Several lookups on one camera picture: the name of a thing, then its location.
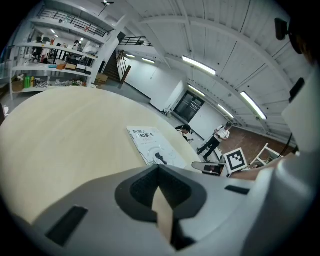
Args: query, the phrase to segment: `round table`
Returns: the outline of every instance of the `round table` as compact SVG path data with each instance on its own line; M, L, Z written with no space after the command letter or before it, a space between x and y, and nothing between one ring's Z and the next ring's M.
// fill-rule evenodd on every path
M157 128L189 169L200 159L146 107L101 89L65 87L19 105L0 127L0 188L9 209L32 223L80 185L143 167L127 126Z

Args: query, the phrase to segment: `gray floor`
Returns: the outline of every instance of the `gray floor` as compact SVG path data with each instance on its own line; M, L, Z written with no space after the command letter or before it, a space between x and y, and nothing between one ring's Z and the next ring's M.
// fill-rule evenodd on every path
M183 123L180 120L178 120L177 118L175 118L174 116L172 116L172 115L165 116L165 115L161 114L156 108L154 108L152 105L149 104L150 99L148 97L144 96L139 91L133 89L130 85L123 84L121 89L118 89L118 85L119 85L118 83L116 83L112 80L109 80L106 85L101 86L101 89L119 94L121 96L129 98L129 99L143 105L147 109L154 112L156 115L163 118L166 122L168 122L174 128L177 126L183 125ZM30 97L32 97L36 94L37 93L34 93L34 92L17 93L17 94L14 94L14 100L11 101L10 93L7 93L0 101L3 106L5 114L6 115L10 114L18 105L20 105L21 103L23 103L24 101L26 101L27 99L29 99ZM198 136L196 133L193 133L193 134L189 133L187 135L187 138L193 139L193 141L190 142L190 146L195 151L197 151L197 148L200 148L204 144L204 140L200 136ZM216 162L218 160L217 156L214 153L212 153L210 155L210 157L208 157L208 159L211 160L211 162Z

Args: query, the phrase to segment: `book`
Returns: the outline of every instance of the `book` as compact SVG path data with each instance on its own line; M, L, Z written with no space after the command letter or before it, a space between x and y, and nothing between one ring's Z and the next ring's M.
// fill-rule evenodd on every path
M185 160L154 127L127 126L136 148L147 165L169 165L184 169Z

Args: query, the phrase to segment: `black pants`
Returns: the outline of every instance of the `black pants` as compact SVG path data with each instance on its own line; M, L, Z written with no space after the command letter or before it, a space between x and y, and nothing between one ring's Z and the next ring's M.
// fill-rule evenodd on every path
M199 149L198 153L201 154L207 147L211 145L209 151L204 155L206 158L211 155L211 153L219 146L220 142L212 136L212 138L202 147Z

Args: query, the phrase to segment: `ceiling light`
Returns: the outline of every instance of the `ceiling light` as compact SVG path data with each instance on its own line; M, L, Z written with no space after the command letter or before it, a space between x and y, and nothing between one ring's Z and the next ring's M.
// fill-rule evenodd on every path
M212 69L211 67L208 67L208 66L206 66L206 65L204 65L204 64L202 64L202 63L200 63L200 62L198 62L198 61L195 61L195 60L193 60L193 59L191 59L191 58L188 58L188 57L186 57L186 56L182 56L182 59L183 59L185 62L188 62L188 63L190 63L190 64L192 64L192 65L194 65L194 66L197 66L198 68L203 69L203 70L209 72L209 73L212 74L212 75L215 75L216 72L217 72L217 71L215 71L214 69Z
M150 60L150 59L146 59L146 58L142 58L145 62L150 62L152 64L155 64L155 62L153 60Z
M200 94L201 96L205 97L206 95L204 95L201 91L197 90L196 88L192 87L190 84L189 84L189 87L194 90L195 92L197 92L198 94Z
M226 112L231 118L234 118L234 116L232 114L230 114L223 106L218 104L218 107L221 108L224 112Z
M262 112L258 105L253 101L252 98L250 98L250 96L245 91L241 92L240 95L244 97L244 99L254 108L254 110L263 120L267 120L266 115Z

